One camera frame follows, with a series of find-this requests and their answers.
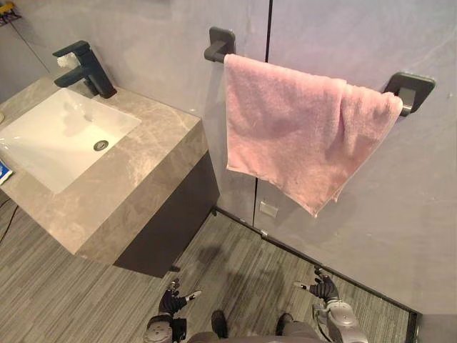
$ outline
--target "drain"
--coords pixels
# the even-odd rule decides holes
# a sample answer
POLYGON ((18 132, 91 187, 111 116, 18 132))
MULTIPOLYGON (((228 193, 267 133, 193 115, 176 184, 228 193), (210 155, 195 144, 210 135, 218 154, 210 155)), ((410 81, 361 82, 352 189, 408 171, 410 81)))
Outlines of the drain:
POLYGON ((95 151, 101 151, 108 146, 108 141, 98 141, 94 144, 95 151))

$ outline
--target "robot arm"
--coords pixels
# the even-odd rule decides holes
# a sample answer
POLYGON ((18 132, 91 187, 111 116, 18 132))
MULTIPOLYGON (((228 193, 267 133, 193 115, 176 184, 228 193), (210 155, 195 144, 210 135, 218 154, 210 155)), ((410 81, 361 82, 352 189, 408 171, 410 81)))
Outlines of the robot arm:
POLYGON ((174 319, 173 316, 188 302, 197 298, 201 291, 196 291, 185 297, 178 297, 178 281, 178 279, 172 281, 162 296, 159 304, 159 315, 149 320, 143 335, 144 343, 172 343, 186 338, 186 320, 174 319))
POLYGON ((294 285, 309 291, 324 301, 325 307, 313 305, 313 317, 318 321, 318 327, 322 335, 330 341, 323 333, 320 324, 328 327, 330 342, 368 343, 365 334, 358 325, 358 320, 352 311, 351 305, 340 300, 338 290, 331 281, 330 276, 324 274, 323 270, 317 267, 315 273, 318 276, 316 278, 317 284, 308 286, 301 282, 294 282, 294 285))

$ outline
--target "electrical outlet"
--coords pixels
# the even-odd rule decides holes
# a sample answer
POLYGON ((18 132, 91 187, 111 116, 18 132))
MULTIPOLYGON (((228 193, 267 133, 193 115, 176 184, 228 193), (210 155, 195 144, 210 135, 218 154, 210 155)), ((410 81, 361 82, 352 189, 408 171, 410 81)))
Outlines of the electrical outlet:
POLYGON ((260 212, 266 214, 267 216, 276 218, 278 214, 278 207, 267 204, 266 202, 260 202, 260 212))

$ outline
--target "blue package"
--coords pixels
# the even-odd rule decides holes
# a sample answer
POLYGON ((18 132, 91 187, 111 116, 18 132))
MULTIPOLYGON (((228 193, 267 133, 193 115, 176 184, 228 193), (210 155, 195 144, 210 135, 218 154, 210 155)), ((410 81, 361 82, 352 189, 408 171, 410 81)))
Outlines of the blue package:
POLYGON ((0 160, 0 169, 0 184, 3 184, 13 172, 2 160, 0 160))

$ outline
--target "towel bar bracket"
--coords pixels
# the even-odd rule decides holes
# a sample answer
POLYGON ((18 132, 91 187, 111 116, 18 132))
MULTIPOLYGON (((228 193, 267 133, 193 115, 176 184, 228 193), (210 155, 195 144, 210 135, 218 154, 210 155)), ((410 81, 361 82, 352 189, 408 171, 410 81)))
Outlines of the towel bar bracket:
POLYGON ((387 83, 384 92, 391 91, 403 101, 401 116, 414 113, 435 87, 435 81, 423 76, 398 72, 387 83))
POLYGON ((224 62, 227 54, 235 54, 235 34, 230 30, 211 27, 209 29, 210 47, 205 50, 205 59, 212 62, 224 62))

